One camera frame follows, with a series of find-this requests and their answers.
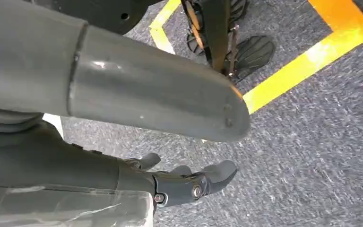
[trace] metal screw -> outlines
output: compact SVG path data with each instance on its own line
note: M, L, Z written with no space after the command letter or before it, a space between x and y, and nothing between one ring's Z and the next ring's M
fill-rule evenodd
M154 201L156 202L156 203L161 203L161 202L163 202L165 200L165 196L164 195L162 195L162 194L156 194L155 196L154 196Z
M133 165L137 169L140 168L140 162L139 161L134 162Z
M193 186L192 194L194 197L200 197L202 194L201 186L199 185Z

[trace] transparent plastic cover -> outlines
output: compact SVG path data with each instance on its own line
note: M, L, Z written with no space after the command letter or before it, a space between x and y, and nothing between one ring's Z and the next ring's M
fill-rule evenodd
M153 213L147 192L0 188L0 227L151 227Z

